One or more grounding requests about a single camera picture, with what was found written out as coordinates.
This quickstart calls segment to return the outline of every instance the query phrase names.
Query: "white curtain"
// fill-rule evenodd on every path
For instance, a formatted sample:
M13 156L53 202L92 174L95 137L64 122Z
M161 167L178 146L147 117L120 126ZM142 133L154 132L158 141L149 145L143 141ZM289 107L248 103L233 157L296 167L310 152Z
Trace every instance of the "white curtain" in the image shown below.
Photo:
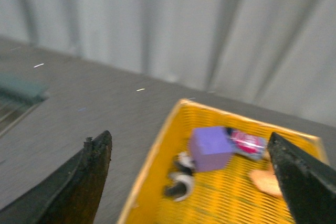
M0 34L336 126L336 0L0 0Z

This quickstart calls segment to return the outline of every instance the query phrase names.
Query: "purple foam cube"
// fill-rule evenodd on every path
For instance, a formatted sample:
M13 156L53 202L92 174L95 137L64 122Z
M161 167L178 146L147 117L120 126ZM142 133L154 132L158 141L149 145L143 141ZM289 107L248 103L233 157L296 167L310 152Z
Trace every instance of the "purple foam cube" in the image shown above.
M189 140L189 151L197 172L225 167L233 149L222 126L195 128Z

